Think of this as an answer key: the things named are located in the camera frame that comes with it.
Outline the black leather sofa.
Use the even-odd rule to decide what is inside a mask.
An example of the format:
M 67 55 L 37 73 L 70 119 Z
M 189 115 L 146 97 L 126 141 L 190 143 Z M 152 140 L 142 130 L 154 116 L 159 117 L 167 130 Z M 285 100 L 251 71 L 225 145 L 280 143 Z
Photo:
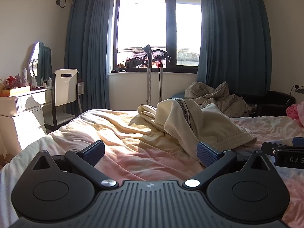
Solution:
M 252 108 L 249 117 L 286 116 L 286 109 L 296 103 L 295 97 L 277 91 L 237 93 Z

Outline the black framed window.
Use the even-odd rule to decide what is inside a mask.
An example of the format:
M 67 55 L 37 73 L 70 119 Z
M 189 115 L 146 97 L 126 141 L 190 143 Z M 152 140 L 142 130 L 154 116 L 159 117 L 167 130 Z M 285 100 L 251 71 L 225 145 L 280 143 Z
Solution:
M 150 45 L 152 68 L 165 51 L 163 67 L 169 73 L 195 74 L 201 45 L 201 0 L 115 0 L 114 71 L 145 72 Z

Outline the wall power outlet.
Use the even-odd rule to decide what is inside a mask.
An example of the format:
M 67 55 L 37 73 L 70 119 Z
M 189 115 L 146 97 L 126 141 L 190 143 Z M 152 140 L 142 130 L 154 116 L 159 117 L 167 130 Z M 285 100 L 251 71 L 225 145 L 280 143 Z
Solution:
M 304 86 L 301 85 L 294 85 L 293 88 L 295 89 L 296 93 L 304 94 Z

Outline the hot pink fluffy cloth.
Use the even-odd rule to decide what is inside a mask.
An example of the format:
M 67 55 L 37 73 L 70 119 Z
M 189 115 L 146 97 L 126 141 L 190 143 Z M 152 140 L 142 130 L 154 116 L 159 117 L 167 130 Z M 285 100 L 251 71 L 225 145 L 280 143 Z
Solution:
M 287 116 L 296 120 L 300 126 L 304 125 L 304 109 L 303 102 L 301 104 L 293 104 L 286 110 Z

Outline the pastel bed sheet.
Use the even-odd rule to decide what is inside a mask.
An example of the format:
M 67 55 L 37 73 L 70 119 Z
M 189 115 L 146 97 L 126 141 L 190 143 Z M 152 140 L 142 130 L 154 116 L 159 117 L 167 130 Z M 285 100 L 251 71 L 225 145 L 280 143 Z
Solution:
M 257 137 L 252 147 L 235 150 L 241 154 L 250 155 L 265 141 L 291 146 L 293 137 L 303 137 L 303 128 L 287 116 L 232 120 Z M 99 139 L 105 143 L 105 156 L 95 167 L 120 184 L 123 180 L 183 182 L 203 170 L 176 139 L 147 123 L 137 111 L 90 110 L 28 145 L 4 166 L 1 170 L 1 227 L 10 227 L 18 220 L 11 204 L 11 192 L 39 151 L 64 155 L 66 151 L 81 150 Z M 291 197 L 283 221 L 290 227 L 303 227 L 303 169 L 276 168 Z

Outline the white drawer dresser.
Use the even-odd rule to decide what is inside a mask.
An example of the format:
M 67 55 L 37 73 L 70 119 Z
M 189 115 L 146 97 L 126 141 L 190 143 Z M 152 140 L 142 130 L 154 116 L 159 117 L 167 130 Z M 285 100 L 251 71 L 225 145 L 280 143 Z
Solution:
M 46 135 L 43 107 L 50 103 L 50 89 L 1 98 L 1 136 L 9 155 Z

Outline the left teal curtain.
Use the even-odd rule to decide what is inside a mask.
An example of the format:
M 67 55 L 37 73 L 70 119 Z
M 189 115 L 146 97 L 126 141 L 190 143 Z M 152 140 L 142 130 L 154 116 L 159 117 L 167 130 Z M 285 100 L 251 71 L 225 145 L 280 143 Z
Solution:
M 84 82 L 82 108 L 108 109 L 107 46 L 110 0 L 73 0 L 67 26 L 64 68 Z

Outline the orange gift box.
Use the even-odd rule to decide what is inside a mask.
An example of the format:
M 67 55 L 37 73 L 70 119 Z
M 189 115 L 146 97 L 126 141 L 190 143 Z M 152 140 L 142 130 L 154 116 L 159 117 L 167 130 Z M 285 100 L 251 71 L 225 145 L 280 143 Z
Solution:
M 30 92 L 29 86 L 24 86 L 21 88 L 13 88 L 13 89 L 4 89 L 1 92 L 1 97 L 12 97 L 27 92 Z

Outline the white black chair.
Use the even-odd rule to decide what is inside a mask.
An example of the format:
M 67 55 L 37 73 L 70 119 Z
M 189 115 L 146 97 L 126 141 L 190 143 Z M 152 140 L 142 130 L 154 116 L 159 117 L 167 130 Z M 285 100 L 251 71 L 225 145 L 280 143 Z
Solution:
M 74 105 L 74 114 L 57 112 L 56 108 Z M 78 70 L 59 69 L 55 70 L 51 78 L 51 114 L 44 116 L 47 130 L 55 131 L 61 126 L 68 124 L 77 115 L 78 106 Z

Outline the beige quilted jacket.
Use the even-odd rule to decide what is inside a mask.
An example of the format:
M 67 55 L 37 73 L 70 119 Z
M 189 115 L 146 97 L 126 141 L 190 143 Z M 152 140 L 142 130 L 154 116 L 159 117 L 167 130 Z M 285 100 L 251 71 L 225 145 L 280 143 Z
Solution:
M 203 82 L 194 81 L 185 92 L 186 99 L 193 99 L 201 108 L 209 104 L 215 104 L 221 112 L 228 117 L 242 117 L 252 111 L 243 97 L 229 93 L 228 83 L 224 81 L 216 88 L 212 88 Z

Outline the right teal curtain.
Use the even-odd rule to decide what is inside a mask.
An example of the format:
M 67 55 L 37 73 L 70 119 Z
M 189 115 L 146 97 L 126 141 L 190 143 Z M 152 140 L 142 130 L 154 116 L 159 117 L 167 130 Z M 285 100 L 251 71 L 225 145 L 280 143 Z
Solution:
M 260 95 L 271 85 L 271 35 L 263 0 L 201 0 L 197 80 L 226 81 L 238 95 Z

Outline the wavy vanity mirror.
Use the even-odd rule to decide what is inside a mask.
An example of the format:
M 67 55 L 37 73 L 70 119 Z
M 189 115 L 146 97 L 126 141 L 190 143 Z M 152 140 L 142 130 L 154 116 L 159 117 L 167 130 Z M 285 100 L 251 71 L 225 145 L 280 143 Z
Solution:
M 27 70 L 31 78 L 35 78 L 39 86 L 41 85 L 41 80 L 48 80 L 53 74 L 51 49 L 42 42 L 37 42 L 33 47 Z

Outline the teal curtain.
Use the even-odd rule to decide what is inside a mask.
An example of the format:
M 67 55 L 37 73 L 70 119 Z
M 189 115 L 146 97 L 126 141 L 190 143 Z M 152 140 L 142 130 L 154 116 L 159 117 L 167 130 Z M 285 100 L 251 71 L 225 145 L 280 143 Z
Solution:
M 108 109 L 107 46 L 110 0 L 73 0 L 67 26 L 64 68 L 84 82 L 82 108 Z
M 271 85 L 271 35 L 263 0 L 201 0 L 197 80 L 226 81 L 238 95 L 260 95 Z

